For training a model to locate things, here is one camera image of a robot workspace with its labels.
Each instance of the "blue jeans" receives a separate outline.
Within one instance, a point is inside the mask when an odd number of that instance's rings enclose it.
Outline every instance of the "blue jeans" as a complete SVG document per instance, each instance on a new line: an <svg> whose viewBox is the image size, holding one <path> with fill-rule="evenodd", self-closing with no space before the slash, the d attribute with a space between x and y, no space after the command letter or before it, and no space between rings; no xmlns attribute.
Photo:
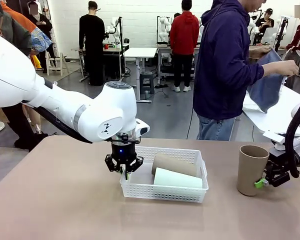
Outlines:
<svg viewBox="0 0 300 240"><path fill-rule="evenodd" d="M199 134L197 140L211 140L211 141L229 141L232 127L235 118L225 120L213 120L203 116L199 117Z"/></svg>

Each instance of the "white sneaker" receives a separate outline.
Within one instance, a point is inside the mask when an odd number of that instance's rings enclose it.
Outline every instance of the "white sneaker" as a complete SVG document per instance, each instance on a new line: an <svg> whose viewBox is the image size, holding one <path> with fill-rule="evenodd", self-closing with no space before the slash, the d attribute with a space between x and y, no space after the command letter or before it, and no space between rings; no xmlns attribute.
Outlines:
<svg viewBox="0 0 300 240"><path fill-rule="evenodd" d="M179 86L173 86L172 91L175 91L176 93L180 93L180 87Z"/></svg>
<svg viewBox="0 0 300 240"><path fill-rule="evenodd" d="M187 92L191 91L191 87L190 86L185 86L183 91L187 93Z"/></svg>

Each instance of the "person in black clothing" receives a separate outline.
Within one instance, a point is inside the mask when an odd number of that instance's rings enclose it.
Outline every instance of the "person in black clothing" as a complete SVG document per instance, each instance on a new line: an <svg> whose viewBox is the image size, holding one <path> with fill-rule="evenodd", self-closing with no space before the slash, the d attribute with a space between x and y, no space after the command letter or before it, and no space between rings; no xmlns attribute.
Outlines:
<svg viewBox="0 0 300 240"><path fill-rule="evenodd" d="M32 11L31 5L36 6L38 8L36 2L31 1L28 3L30 11ZM52 40L51 33L50 33L50 31L52 30L52 24L48 20L48 18L45 15L40 14L38 12L35 12L35 14L31 12L31 14L32 15L28 17L29 20L33 22L50 40ZM49 52L51 58L55 57L54 48L52 44L48 47L47 51ZM39 53L39 59L40 59L41 67L43 68L43 73L46 74L47 73L46 51Z"/></svg>
<svg viewBox="0 0 300 240"><path fill-rule="evenodd" d="M259 27L259 31L262 35L265 34L267 28L273 28L275 25L275 21L270 18L273 12L274 11L271 8L268 8L265 11L264 17L258 19L258 21L255 23L255 25Z"/></svg>
<svg viewBox="0 0 300 240"><path fill-rule="evenodd" d="M105 24L101 18L96 16L97 9L97 3L89 1L89 13L82 16L79 22L79 49L82 52L85 38L85 65L92 86L102 86L104 83L103 41L105 39Z"/></svg>

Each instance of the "person in red hoodie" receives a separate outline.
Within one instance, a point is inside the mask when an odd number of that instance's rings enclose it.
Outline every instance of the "person in red hoodie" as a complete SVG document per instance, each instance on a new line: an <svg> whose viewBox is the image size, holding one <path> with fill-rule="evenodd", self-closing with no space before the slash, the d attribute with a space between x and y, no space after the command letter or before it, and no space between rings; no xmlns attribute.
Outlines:
<svg viewBox="0 0 300 240"><path fill-rule="evenodd" d="M296 10L295 15L297 15L297 17L300 17L300 12ZM300 66L300 25L296 29L292 42L289 45L281 46L280 48L287 50L284 60L294 60L295 64L298 67ZM294 84L294 76L291 76L286 80L287 88L293 89Z"/></svg>
<svg viewBox="0 0 300 240"><path fill-rule="evenodd" d="M180 92L181 72L184 72L184 92L191 90L191 68L195 47L199 36L199 21L190 9L192 0L182 0L182 14L172 23L170 42L174 60L174 86L175 92Z"/></svg>

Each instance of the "gray stool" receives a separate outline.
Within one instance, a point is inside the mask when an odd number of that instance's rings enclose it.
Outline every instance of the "gray stool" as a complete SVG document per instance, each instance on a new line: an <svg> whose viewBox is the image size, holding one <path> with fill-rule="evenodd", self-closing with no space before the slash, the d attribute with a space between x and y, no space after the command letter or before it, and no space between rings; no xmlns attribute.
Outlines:
<svg viewBox="0 0 300 240"><path fill-rule="evenodd" d="M144 94L146 90L150 90L151 94L155 94L154 75L152 71L143 71L140 74L140 93Z"/></svg>

